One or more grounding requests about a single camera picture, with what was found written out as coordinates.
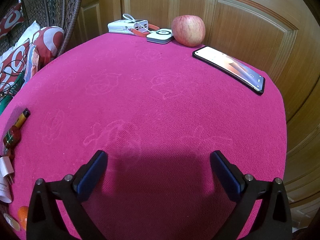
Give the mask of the white charger plug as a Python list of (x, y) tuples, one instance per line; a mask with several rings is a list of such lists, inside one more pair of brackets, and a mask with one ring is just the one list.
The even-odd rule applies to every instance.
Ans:
[(12, 176), (14, 174), (14, 168), (8, 156), (2, 156), (0, 158), (0, 171), (1, 171), (2, 177), (7, 179), (9, 184), (12, 184), (13, 183)]

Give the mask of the yellow lighter with dark print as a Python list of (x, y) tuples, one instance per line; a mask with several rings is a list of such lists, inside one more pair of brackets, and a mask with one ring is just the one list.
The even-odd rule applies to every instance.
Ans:
[(16, 120), (14, 126), (20, 129), (25, 123), (25, 121), (29, 118), (29, 116), (30, 116), (30, 111), (29, 109), (25, 108), (24, 111), (20, 114), (20, 116)]

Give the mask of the orange fruit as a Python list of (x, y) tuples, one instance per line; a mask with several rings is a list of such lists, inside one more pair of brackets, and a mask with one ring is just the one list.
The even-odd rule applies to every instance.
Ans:
[(18, 221), (23, 230), (27, 229), (28, 209), (29, 207), (27, 206), (21, 206), (17, 211)]

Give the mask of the red green small tin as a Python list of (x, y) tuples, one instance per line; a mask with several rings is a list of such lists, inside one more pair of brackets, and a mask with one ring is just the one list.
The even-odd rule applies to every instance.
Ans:
[(20, 142), (21, 140), (21, 132), (20, 129), (13, 125), (5, 134), (3, 138), (3, 143), (4, 147), (6, 149), (12, 149), (15, 148), (16, 145)]

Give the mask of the black smartphone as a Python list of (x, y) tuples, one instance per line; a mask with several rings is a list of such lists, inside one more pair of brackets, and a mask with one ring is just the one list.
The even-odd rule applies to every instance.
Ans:
[(256, 94), (264, 93), (265, 78), (239, 60), (209, 46), (193, 51), (192, 56), (238, 80)]

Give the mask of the magenta table cloth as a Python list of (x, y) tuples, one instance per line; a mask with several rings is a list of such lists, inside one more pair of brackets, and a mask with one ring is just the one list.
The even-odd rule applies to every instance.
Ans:
[(231, 213), (209, 156), (282, 177), (286, 120), (270, 78), (257, 95), (175, 41), (104, 34), (57, 57), (17, 93), (1, 133), (31, 115), (15, 149), (16, 217), (35, 181), (74, 174), (98, 150), (107, 170), (83, 204), (107, 239), (211, 239)]

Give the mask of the red white patterned pillow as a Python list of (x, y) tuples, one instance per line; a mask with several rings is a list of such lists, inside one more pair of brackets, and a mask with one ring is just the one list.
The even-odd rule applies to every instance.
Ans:
[(61, 27), (41, 28), (34, 21), (16, 44), (1, 56), (1, 93), (23, 79), (27, 83), (37, 71), (57, 57), (65, 32)]

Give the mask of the red apple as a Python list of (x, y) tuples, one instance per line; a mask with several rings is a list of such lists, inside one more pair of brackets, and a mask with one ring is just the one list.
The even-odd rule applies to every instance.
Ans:
[(177, 16), (171, 23), (171, 29), (175, 40), (187, 47), (200, 45), (206, 35), (203, 20), (195, 15)]

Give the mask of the white multi-port power bank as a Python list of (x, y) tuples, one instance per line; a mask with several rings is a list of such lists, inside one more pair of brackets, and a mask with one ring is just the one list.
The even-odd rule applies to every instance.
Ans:
[(110, 22), (107, 27), (109, 33), (133, 35), (133, 32), (131, 32), (130, 29), (135, 29), (144, 33), (149, 28), (149, 23), (147, 20), (136, 20), (135, 22), (131, 20), (117, 20)]

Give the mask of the white round-dial device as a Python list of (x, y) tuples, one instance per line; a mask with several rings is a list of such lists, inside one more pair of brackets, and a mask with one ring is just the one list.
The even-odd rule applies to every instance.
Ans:
[(159, 29), (146, 36), (148, 42), (157, 44), (167, 44), (174, 39), (171, 29)]

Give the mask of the wicker hanging chair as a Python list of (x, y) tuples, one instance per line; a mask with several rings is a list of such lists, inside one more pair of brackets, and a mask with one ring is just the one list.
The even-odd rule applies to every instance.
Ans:
[(62, 55), (71, 39), (81, 0), (1, 0), (1, 17), (19, 2), (22, 3), (24, 22), (1, 38), (1, 54), (12, 47), (29, 25), (36, 21), (41, 27), (58, 26), (64, 30), (64, 40), (57, 52), (57, 56)]

